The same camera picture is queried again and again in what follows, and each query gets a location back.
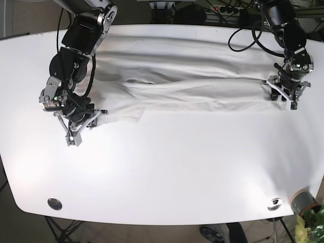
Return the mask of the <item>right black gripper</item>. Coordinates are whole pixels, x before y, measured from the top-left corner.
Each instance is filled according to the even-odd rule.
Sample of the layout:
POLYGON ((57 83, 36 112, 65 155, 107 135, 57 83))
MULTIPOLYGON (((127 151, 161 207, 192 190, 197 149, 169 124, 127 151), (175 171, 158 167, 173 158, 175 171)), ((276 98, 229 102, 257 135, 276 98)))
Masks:
POLYGON ((82 143, 81 132, 85 128, 97 126, 100 115, 108 115, 105 109, 96 109, 90 99, 81 99, 79 103, 71 99, 54 99, 54 112, 66 132, 68 146, 79 146, 82 143))

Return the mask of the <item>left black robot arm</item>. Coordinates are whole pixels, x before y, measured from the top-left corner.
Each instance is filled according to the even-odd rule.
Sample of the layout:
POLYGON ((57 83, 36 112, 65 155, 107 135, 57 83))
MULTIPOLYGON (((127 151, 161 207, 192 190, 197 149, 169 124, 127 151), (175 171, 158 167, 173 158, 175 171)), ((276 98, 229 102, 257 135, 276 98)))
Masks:
POLYGON ((311 83, 303 81, 303 77, 314 69, 312 56, 306 50, 307 36, 297 19, 297 15, 291 1, 257 1, 261 13, 260 27, 248 26, 252 32, 254 41, 247 47, 234 52, 243 52, 257 44, 266 53, 283 58, 283 65, 274 63, 277 74, 262 81, 263 85, 271 87, 270 98, 272 101, 279 97, 286 102, 288 110, 298 108, 299 98, 311 83), (269 30, 277 43, 283 48, 283 53, 276 53, 263 46, 259 38, 263 29, 269 30))

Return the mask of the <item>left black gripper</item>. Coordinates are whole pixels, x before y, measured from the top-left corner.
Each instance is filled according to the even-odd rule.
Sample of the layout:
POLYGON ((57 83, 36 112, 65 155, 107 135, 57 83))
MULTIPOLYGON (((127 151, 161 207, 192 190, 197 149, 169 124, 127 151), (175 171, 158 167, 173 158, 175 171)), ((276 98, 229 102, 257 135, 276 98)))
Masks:
POLYGON ((262 84, 271 87, 272 101, 281 97, 288 110, 297 110, 304 90, 311 87, 311 83, 302 81, 302 78, 312 72, 312 64, 274 64, 274 67, 278 70, 277 75, 271 75, 262 84))

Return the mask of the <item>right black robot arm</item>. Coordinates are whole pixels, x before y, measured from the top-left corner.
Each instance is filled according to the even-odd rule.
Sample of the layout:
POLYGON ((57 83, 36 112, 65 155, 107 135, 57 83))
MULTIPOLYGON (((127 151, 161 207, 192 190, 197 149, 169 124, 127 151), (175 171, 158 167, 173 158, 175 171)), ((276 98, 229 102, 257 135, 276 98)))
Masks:
POLYGON ((39 102, 58 118, 69 146, 79 146, 81 132, 94 128, 107 110, 96 109, 89 98, 96 69, 96 51, 117 14, 111 1, 57 1, 74 15, 49 67, 50 77, 39 102))

